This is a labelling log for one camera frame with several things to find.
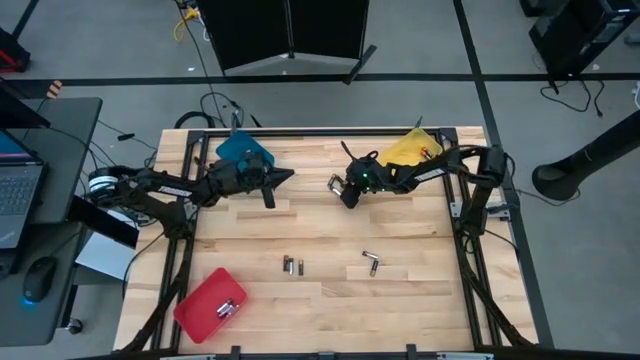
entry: computer mouse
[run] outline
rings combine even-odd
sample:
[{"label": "computer mouse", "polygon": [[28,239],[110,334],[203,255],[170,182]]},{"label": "computer mouse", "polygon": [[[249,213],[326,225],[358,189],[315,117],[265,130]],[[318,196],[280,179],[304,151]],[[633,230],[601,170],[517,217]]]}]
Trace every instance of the computer mouse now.
[{"label": "computer mouse", "polygon": [[27,270],[22,283],[22,295],[31,302],[40,302],[47,296],[58,260],[52,256],[44,256],[34,261]]}]

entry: red plastic container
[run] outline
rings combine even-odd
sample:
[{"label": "red plastic container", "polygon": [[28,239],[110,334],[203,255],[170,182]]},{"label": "red plastic container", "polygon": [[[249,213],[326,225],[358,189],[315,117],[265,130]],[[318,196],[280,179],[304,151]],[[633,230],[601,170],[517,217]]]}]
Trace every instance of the red plastic container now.
[{"label": "red plastic container", "polygon": [[[240,307],[224,319],[217,310],[227,300]],[[218,268],[173,310],[173,317],[194,343],[213,336],[247,302],[247,293],[224,268]]]}]

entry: black stand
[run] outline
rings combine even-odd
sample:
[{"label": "black stand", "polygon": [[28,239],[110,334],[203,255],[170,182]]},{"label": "black stand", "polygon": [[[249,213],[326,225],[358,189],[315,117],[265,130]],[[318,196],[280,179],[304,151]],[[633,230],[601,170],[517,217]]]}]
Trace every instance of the black stand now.
[{"label": "black stand", "polygon": [[533,171],[533,185],[554,200],[569,200],[591,174],[640,146],[640,110],[573,155]]}]

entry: wooden tabletop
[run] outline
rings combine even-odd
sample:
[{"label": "wooden tabletop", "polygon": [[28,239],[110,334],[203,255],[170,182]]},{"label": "wooden tabletop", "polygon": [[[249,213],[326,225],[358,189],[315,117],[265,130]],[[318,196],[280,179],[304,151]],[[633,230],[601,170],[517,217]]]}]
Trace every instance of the wooden tabletop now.
[{"label": "wooden tabletop", "polygon": [[[481,127],[457,130],[461,144],[486,145]],[[187,130],[164,131],[156,170],[180,174],[186,136]],[[397,139],[258,138],[275,155],[276,166],[295,169],[296,175],[275,191],[276,209],[265,209],[260,192],[254,192],[201,210],[189,290],[224,267],[246,289],[249,301],[202,344],[183,334],[180,352],[229,353],[232,345],[244,353],[387,352],[406,351],[409,343],[418,351],[472,349],[442,180],[408,195],[364,195],[353,210],[327,190],[331,174],[344,176],[350,161],[340,140],[359,157]],[[220,142],[211,141],[209,162],[217,158]],[[469,165],[475,171],[473,161]],[[489,219],[487,229],[511,238],[506,222]],[[159,225],[143,229],[138,249],[161,231]],[[535,342],[513,248],[489,234],[481,242],[496,303]],[[166,250],[166,240],[158,241],[133,264],[114,348],[131,341],[156,306]],[[363,250],[381,257],[375,278],[369,276],[372,262]],[[282,271],[285,254],[296,262],[304,259],[304,276]],[[476,304],[488,343],[484,308],[477,298]],[[166,319],[164,346],[172,310]]]}]

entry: black partition panel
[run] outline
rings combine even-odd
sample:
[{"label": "black partition panel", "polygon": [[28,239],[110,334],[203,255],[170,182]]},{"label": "black partition panel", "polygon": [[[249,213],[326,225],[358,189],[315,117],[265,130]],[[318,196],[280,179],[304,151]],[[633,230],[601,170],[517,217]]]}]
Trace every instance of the black partition panel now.
[{"label": "black partition panel", "polygon": [[359,59],[369,0],[289,0],[295,52]]},{"label": "black partition panel", "polygon": [[287,53],[283,0],[198,0],[224,71]]}]

